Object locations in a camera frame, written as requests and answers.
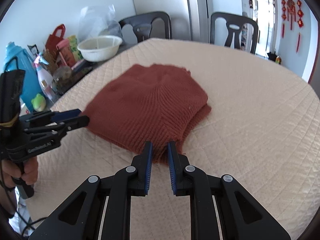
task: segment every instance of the silver bolt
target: silver bolt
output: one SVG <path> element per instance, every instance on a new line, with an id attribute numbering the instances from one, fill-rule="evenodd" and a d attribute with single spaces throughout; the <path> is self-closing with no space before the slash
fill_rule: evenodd
<path id="1" fill-rule="evenodd" d="M 134 172 L 136 170 L 135 167 L 133 166 L 128 166 L 126 169 L 125 169 L 127 172 Z"/>
<path id="2" fill-rule="evenodd" d="M 98 177 L 97 177 L 97 176 L 90 176 L 89 179 L 88 179 L 88 181 L 89 181 L 90 183 L 95 183 L 95 182 L 98 181 Z"/>
<path id="3" fill-rule="evenodd" d="M 224 175 L 223 180 L 226 182 L 231 182 L 231 181 L 233 181 L 233 177 L 230 175 Z"/>
<path id="4" fill-rule="evenodd" d="M 196 168 L 195 168 L 194 166 L 192 166 L 192 165 L 188 165 L 188 166 L 186 167 L 186 171 L 193 172 L 193 171 L 195 171 L 195 170 L 196 170 Z"/>

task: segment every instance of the human hand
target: human hand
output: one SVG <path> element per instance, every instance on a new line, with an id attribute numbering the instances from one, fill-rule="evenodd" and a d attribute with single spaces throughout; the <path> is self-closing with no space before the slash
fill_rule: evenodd
<path id="1" fill-rule="evenodd" d="M 21 176 L 19 167 L 9 160 L 2 160 L 2 172 L 4 177 L 4 184 L 8 188 L 15 187 L 15 183 L 11 177 L 22 178 L 27 185 L 32 185 L 38 180 L 38 160 L 37 157 L 29 159 L 24 164 L 24 174 Z"/>

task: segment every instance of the refrigerator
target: refrigerator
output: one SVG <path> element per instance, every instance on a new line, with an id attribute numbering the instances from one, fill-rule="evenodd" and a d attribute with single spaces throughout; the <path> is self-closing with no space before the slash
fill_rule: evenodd
<path id="1" fill-rule="evenodd" d="M 133 0 L 137 14 L 164 11 L 171 19 L 172 38 L 209 42 L 208 0 Z M 161 20 L 152 24 L 152 36 L 164 37 Z"/>

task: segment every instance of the quilted tablecloth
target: quilted tablecloth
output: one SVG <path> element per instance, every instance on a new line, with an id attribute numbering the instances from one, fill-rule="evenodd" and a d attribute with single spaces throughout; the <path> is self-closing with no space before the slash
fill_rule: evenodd
<path id="1" fill-rule="evenodd" d="M 135 63 L 191 71 L 212 111 L 187 137 L 183 152 L 207 174 L 233 175 L 297 239 L 320 205 L 320 109 L 313 89 L 288 69 L 246 52 L 150 39 L 90 73 L 52 110 L 84 110 Z M 111 176 L 132 158 L 85 128 L 68 133 L 61 147 L 38 157 L 36 193 L 27 200 L 32 219 L 48 216 L 90 175 Z M 131 208 L 131 239 L 190 239 L 189 199 L 172 195 L 166 165 L 152 166 L 149 195 L 134 197 Z"/>

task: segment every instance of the ribbed knit texture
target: ribbed knit texture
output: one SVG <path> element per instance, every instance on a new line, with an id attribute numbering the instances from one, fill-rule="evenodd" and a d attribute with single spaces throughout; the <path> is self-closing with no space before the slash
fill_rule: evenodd
<path id="1" fill-rule="evenodd" d="M 153 143 L 153 161 L 166 162 L 167 143 L 179 153 L 190 131 L 209 114 L 208 96 L 184 68 L 133 65 L 87 105 L 88 129 L 127 150 Z"/>

